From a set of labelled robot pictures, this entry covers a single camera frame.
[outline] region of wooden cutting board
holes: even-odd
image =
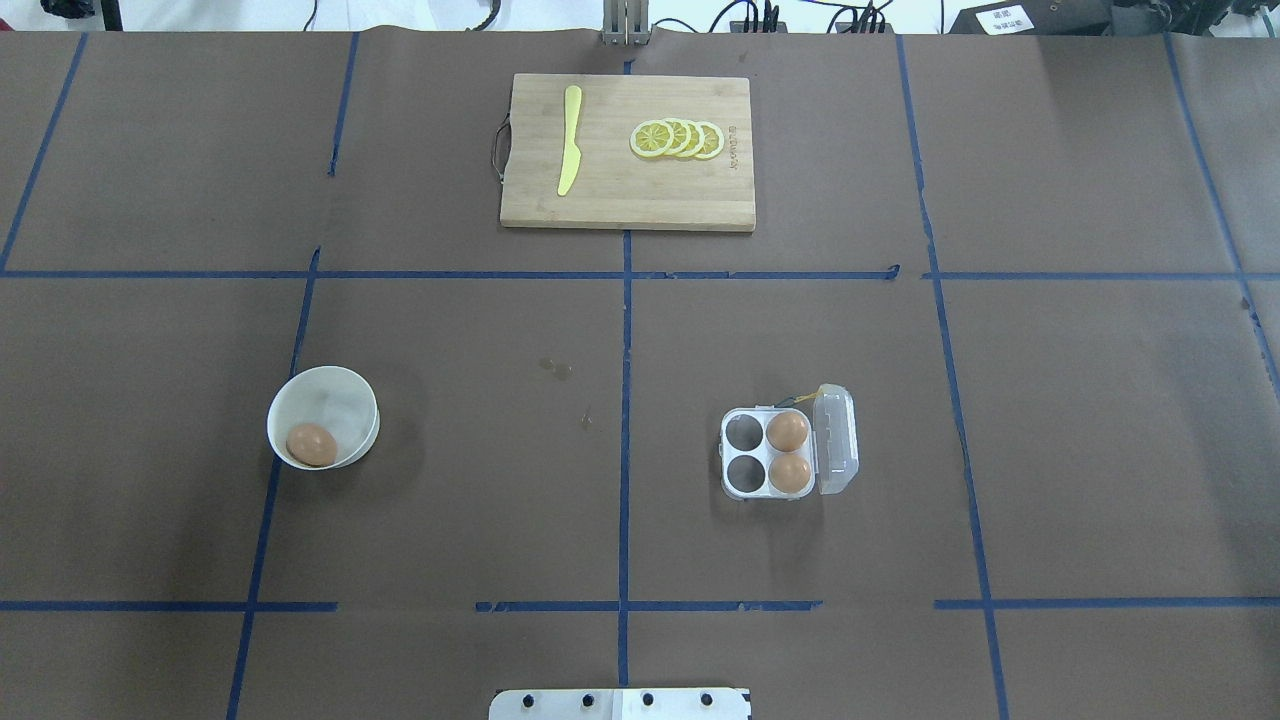
[[[564,147],[564,88],[582,88],[577,179],[557,195]],[[662,118],[723,128],[710,160],[631,152],[631,131]],[[746,78],[517,74],[502,224],[521,228],[755,229],[751,90]]]

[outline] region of egg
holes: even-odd
[[[809,484],[809,461],[795,454],[780,455],[769,465],[769,483],[782,492],[800,492]]]
[[[315,423],[293,425],[284,447],[294,460],[312,468],[333,465],[338,460],[338,441]]]
[[[809,439],[809,419],[799,410],[782,413],[769,420],[765,434],[773,447],[782,452],[795,452]]]

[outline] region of transparent lid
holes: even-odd
[[[813,401],[813,430],[817,436],[818,492],[835,495],[858,474],[858,425],[854,396],[847,389],[823,384]]]

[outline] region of white floor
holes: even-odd
[[[963,8],[993,0],[946,3],[947,24]],[[722,0],[652,0],[650,19],[676,17],[704,31],[723,8]],[[297,31],[311,14],[312,0],[120,0],[120,15],[129,31]],[[727,17],[742,17],[745,8]],[[900,33],[936,33],[938,0],[893,0],[884,15]],[[835,8],[783,0],[781,19],[790,32],[823,32]],[[351,31],[389,24],[416,29],[463,29],[484,19],[488,0],[319,0],[317,31]],[[1280,13],[1271,15],[1280,24]],[[0,0],[0,18],[17,29],[101,29],[101,17],[65,20],[40,9],[40,0]],[[602,0],[506,0],[497,31],[599,28]],[[678,29],[678,26],[666,26]],[[718,32],[727,32],[722,20]],[[1229,15],[1215,35],[1267,37],[1261,17]]]

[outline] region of knife blade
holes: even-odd
[[[564,156],[561,159],[561,183],[556,191],[561,197],[568,193],[577,179],[577,167],[582,151],[577,149],[577,117],[582,110],[582,88],[571,85],[564,88]]]

